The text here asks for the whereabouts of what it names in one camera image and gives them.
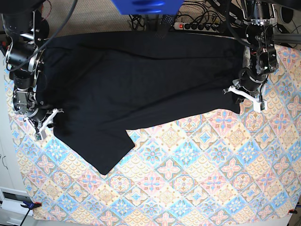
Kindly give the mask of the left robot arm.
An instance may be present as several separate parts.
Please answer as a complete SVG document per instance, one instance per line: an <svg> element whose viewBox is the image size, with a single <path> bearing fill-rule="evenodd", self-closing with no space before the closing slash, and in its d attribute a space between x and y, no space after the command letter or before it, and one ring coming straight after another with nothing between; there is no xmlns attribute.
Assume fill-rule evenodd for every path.
<svg viewBox="0 0 301 226"><path fill-rule="evenodd" d="M244 99L252 101L254 110L260 112L265 109L266 101L263 93L269 74L278 68L276 50L272 36L274 34L274 22L276 19L273 4L261 0L242 0L242 12L248 22L245 35L242 40L230 24L230 5L226 5L226 24L233 37L250 50L250 65L242 68L238 73L238 79L233 85L223 90L240 96L239 102Z"/></svg>

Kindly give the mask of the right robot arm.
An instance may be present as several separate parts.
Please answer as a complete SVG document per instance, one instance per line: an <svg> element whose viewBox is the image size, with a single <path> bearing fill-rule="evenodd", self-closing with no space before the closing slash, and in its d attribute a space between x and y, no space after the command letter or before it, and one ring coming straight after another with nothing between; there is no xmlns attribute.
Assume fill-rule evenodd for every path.
<svg viewBox="0 0 301 226"><path fill-rule="evenodd" d="M42 0L3 0L0 15L8 44L1 46L9 78L14 82L12 108L40 132L59 112L36 100L36 83L43 74L49 24Z"/></svg>

